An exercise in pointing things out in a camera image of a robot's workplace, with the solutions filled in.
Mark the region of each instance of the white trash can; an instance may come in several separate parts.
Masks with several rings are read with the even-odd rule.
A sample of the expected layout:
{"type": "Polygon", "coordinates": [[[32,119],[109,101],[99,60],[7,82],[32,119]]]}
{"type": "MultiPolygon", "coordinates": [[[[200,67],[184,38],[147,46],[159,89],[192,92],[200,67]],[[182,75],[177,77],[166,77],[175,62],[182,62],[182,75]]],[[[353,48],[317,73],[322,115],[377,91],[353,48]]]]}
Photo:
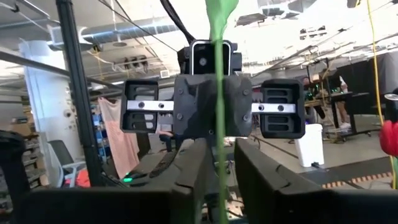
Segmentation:
{"type": "Polygon", "coordinates": [[[301,166],[311,167],[314,162],[319,165],[325,163],[323,159],[322,125],[305,125],[305,134],[302,138],[295,139],[295,145],[301,166]]]}

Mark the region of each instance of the metal pole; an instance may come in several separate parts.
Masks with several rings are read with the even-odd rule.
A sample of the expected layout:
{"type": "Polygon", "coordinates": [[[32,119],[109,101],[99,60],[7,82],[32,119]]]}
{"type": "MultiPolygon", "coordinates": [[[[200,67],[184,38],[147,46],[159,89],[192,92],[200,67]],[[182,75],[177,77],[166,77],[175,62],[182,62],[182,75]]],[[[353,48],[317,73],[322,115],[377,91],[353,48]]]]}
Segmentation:
{"type": "Polygon", "coordinates": [[[307,68],[307,77],[308,77],[308,81],[311,83],[310,69],[309,69],[308,65],[306,66],[306,68],[307,68]]]}
{"type": "Polygon", "coordinates": [[[80,46],[71,0],[56,0],[65,53],[68,59],[70,81],[75,97],[80,141],[83,145],[91,186],[102,186],[101,164],[94,135],[90,97],[81,60],[80,46]]]}
{"type": "MultiPolygon", "coordinates": [[[[48,72],[53,72],[53,73],[57,73],[59,75],[70,77],[70,72],[66,71],[64,69],[57,68],[57,67],[54,67],[51,65],[46,65],[44,63],[36,62],[33,60],[29,60],[29,59],[26,59],[26,58],[23,58],[23,57],[14,55],[14,54],[10,54],[7,52],[3,52],[3,51],[0,51],[0,60],[6,61],[6,62],[11,62],[11,63],[16,63],[18,65],[24,65],[24,66],[28,66],[28,67],[32,67],[32,68],[37,68],[37,69],[41,69],[41,70],[45,70],[48,72]]],[[[94,78],[87,78],[87,80],[89,82],[108,86],[109,88],[114,88],[117,90],[123,89],[123,87],[121,87],[121,86],[113,85],[112,83],[107,83],[107,82],[104,82],[101,80],[96,80],[94,78]]]]}

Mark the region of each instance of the white column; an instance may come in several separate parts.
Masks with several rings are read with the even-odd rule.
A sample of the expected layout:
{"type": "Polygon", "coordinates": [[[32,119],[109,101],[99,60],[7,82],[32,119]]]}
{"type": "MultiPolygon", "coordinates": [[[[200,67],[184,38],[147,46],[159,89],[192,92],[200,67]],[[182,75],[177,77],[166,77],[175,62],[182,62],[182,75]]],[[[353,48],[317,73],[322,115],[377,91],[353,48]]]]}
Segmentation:
{"type": "MultiPolygon", "coordinates": [[[[44,40],[23,41],[19,44],[19,49],[22,56],[27,59],[65,69],[63,52],[52,51],[44,40]]],[[[46,166],[51,162],[49,160],[51,154],[46,142],[52,140],[62,140],[72,158],[81,157],[83,150],[75,114],[72,111],[69,78],[53,72],[25,67],[25,81],[35,128],[40,134],[42,152],[47,161],[46,166]]]]}

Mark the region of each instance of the yellow cable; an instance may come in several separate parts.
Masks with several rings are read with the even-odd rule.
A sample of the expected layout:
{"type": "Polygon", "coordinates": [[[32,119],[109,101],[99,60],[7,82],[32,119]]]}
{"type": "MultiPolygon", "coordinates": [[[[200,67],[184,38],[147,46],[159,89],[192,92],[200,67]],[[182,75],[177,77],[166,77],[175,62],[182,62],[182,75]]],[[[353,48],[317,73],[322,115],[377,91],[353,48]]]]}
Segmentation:
{"type": "MultiPolygon", "coordinates": [[[[379,113],[379,118],[380,118],[380,124],[383,125],[383,116],[381,113],[381,103],[380,103],[380,92],[379,92],[379,71],[377,69],[377,54],[376,54],[376,38],[374,35],[374,26],[373,26],[373,19],[372,19],[372,11],[371,11],[371,5],[370,5],[370,0],[366,1],[368,5],[368,14],[369,14],[369,21],[371,23],[371,28],[372,28],[372,38],[373,38],[373,64],[374,64],[374,85],[376,89],[376,102],[377,102],[377,112],[379,113]]],[[[390,162],[391,162],[391,167],[392,167],[392,188],[396,189],[396,171],[394,169],[394,158],[390,156],[390,162]]]]}

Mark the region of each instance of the hanging sheet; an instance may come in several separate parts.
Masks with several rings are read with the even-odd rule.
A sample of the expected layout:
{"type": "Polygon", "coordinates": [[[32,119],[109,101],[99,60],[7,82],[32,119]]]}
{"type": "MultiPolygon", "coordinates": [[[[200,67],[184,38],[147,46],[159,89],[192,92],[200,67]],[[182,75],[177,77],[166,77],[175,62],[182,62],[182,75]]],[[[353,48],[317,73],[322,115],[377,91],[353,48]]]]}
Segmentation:
{"type": "Polygon", "coordinates": [[[122,178],[139,163],[137,137],[136,134],[124,133],[120,130],[120,100],[111,103],[105,98],[98,98],[98,103],[105,123],[115,168],[118,176],[122,178]]]}

